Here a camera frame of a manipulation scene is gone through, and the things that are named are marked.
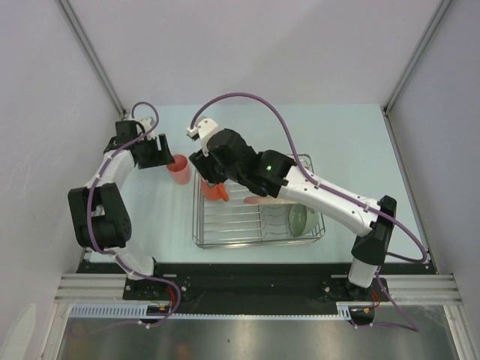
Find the pink plastic cup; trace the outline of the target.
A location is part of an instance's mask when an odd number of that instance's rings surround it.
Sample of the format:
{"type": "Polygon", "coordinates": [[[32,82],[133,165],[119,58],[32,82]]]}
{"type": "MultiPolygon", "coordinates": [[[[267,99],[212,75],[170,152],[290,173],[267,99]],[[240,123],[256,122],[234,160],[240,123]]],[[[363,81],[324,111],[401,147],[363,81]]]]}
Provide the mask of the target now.
{"type": "Polygon", "coordinates": [[[175,183],[186,185],[191,180],[189,160],[183,154],[175,154],[173,163],[166,166],[175,183]]]}

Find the orange ceramic mug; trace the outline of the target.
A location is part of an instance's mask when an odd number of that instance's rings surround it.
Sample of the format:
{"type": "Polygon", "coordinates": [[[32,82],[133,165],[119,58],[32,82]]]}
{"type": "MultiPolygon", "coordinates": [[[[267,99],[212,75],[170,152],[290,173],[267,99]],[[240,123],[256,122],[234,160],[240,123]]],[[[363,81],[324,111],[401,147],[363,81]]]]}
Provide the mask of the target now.
{"type": "Polygon", "coordinates": [[[203,196],[209,201],[223,200],[227,202],[230,199],[224,183],[209,184],[206,180],[202,179],[200,181],[200,188],[203,196]]]}

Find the pink and cream plate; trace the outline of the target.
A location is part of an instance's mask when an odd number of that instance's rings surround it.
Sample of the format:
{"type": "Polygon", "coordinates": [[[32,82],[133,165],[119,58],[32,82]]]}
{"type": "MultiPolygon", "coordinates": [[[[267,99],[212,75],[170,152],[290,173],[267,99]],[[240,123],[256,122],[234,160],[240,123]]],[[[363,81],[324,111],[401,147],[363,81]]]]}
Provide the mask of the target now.
{"type": "Polygon", "coordinates": [[[273,197],[249,196],[244,198],[244,203],[248,205],[276,206],[276,205],[292,205],[292,204],[296,204],[296,201],[292,201],[288,199],[278,199],[273,197]]]}

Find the green ceramic bowl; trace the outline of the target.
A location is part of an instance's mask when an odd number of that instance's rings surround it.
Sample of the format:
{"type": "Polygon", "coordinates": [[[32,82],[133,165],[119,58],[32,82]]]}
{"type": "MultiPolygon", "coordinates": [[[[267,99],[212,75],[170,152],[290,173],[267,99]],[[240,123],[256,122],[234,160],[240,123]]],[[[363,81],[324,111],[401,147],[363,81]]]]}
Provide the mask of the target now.
{"type": "Polygon", "coordinates": [[[289,210],[289,231],[294,237],[311,233],[319,223],[319,214],[312,208],[296,203],[289,210]]]}

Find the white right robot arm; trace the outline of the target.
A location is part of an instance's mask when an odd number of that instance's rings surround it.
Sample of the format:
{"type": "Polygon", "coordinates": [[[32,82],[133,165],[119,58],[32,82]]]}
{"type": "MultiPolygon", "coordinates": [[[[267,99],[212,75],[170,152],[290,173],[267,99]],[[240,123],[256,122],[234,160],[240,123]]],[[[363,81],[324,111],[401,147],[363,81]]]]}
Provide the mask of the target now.
{"type": "Polygon", "coordinates": [[[208,183],[231,180],[260,197],[293,201],[316,210],[350,229],[356,239],[346,293],[355,301],[373,292],[372,281],[382,266],[393,232],[397,202],[355,195],[308,172],[297,158],[278,151],[255,152],[241,135],[216,124],[187,130],[201,144],[190,162],[208,183]]]}

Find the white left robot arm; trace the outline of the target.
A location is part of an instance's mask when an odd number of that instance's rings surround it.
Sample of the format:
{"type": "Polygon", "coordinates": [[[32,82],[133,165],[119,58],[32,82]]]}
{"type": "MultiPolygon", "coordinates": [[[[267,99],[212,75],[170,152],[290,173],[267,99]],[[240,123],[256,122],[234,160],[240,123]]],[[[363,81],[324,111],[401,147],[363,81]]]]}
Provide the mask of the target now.
{"type": "Polygon", "coordinates": [[[142,279],[139,290],[151,300],[165,293],[166,282],[154,274],[155,259],[128,243],[132,223],[121,188],[134,169],[174,162],[166,135],[155,133],[157,125],[152,117],[116,122],[97,172],[67,195],[78,244],[114,260],[131,280],[142,279]]]}

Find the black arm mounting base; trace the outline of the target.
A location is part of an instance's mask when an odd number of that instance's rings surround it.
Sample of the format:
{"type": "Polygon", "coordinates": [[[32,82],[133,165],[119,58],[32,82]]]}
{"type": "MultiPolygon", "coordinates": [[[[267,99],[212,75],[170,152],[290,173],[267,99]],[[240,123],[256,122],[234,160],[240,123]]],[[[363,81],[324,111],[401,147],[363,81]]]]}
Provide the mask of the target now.
{"type": "Polygon", "coordinates": [[[180,303],[179,314],[317,315],[333,314],[335,302],[385,304],[374,280],[361,289],[350,284],[347,263],[157,264],[154,276],[169,280],[126,280],[122,299],[180,303]]]}

